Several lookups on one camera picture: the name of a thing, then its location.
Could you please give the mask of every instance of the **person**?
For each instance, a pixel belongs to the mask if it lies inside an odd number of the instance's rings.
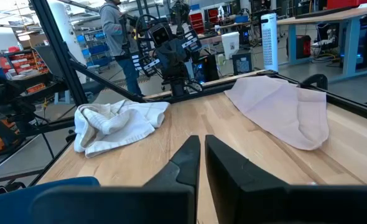
[[[119,18],[123,13],[117,7],[120,4],[120,0],[106,0],[101,6],[99,14],[101,15],[102,29],[106,34],[111,55],[115,57],[117,63],[123,68],[128,91],[143,96],[137,81],[139,72],[135,70],[134,64],[121,48],[123,43],[123,30]],[[129,25],[124,24],[124,26],[127,26],[127,30],[131,30]],[[137,50],[137,44],[130,35],[127,36],[127,39],[130,42],[130,50],[135,52]]]

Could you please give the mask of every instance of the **workbench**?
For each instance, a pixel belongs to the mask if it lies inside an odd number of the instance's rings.
[[[230,82],[256,74],[217,81]],[[75,152],[73,144],[67,146],[38,184],[94,176],[103,186],[141,186],[166,165],[190,135],[199,135],[202,152],[197,218],[199,223],[218,223],[205,166],[206,134],[215,135],[257,166],[290,184],[367,184],[367,119],[332,104],[327,106],[327,116],[328,141],[317,150],[303,151],[244,117],[223,92],[181,101],[170,105],[162,126],[141,141],[91,159]]]
[[[329,79],[330,83],[347,80],[349,78],[366,75],[367,70],[360,72],[356,71],[356,59],[358,56],[359,36],[360,36],[360,18],[367,14],[367,8],[355,8],[347,11],[337,12],[325,16],[309,17],[303,19],[296,19],[291,17],[288,19],[279,20],[277,25],[289,26],[289,65],[296,65],[299,63],[309,62],[312,58],[297,59],[296,57],[296,31],[295,25],[305,24],[319,24],[319,23],[340,23],[340,31],[338,43],[341,43],[343,37],[343,28],[346,27],[345,37],[345,56],[343,64],[343,74],[337,78]]]

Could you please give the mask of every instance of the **white towel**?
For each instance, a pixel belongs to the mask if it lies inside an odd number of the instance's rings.
[[[77,133],[74,150],[85,151],[85,156],[90,158],[139,141],[160,127],[169,105],[129,100],[112,105],[80,105],[74,118]]]
[[[247,118],[298,149],[317,149],[328,138],[324,92],[279,78],[248,77],[225,94]]]

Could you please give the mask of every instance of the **lab floor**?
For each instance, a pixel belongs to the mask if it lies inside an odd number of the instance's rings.
[[[282,27],[282,33],[286,35],[279,42],[279,62],[286,62],[286,38],[287,38],[287,28]],[[311,38],[316,37],[315,26],[297,26],[297,35],[308,34]],[[252,63],[253,68],[263,68],[263,55],[262,47],[255,47],[252,51]],[[338,67],[328,67],[330,62],[326,63],[305,63],[296,66],[281,66],[279,67],[279,73],[287,77],[291,77],[295,80],[302,81],[309,77],[310,75],[321,73],[326,75],[328,78],[335,78],[342,74],[342,69]],[[232,61],[226,61],[222,66],[219,66],[220,75],[226,75],[233,72]],[[105,70],[101,75],[111,81],[124,79],[124,74],[121,71],[121,67],[117,64],[112,66],[109,70]],[[142,82],[139,84],[142,93],[145,95],[152,95],[155,93],[160,93],[162,79],[158,76],[152,77],[147,82]],[[329,85],[329,91],[341,95],[345,98],[360,102],[367,102],[367,76],[353,78],[344,82],[339,82]],[[95,103],[115,103],[124,99],[121,95],[111,91],[102,91],[95,100]],[[75,105],[64,105],[64,104],[49,104],[45,111],[45,117],[50,120],[56,120],[59,118],[66,118],[73,116],[76,110]],[[62,147],[66,144],[65,137],[68,135],[68,130],[74,127],[61,129],[51,133],[46,133],[46,137],[49,140],[53,153],[56,155]],[[23,172],[28,172],[32,170],[38,170],[44,168],[50,161],[51,156],[45,145],[45,141],[42,136],[34,137],[30,143],[24,146],[21,150],[17,151],[8,160],[5,160],[6,156],[0,157],[0,177],[5,177],[7,175],[20,174]],[[16,181],[21,181],[26,185],[35,178],[35,176],[24,177],[17,179]]]

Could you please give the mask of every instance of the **red equipment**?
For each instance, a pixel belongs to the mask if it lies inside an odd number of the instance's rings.
[[[338,9],[348,6],[359,6],[360,4],[367,3],[367,0],[328,0],[327,9]]]

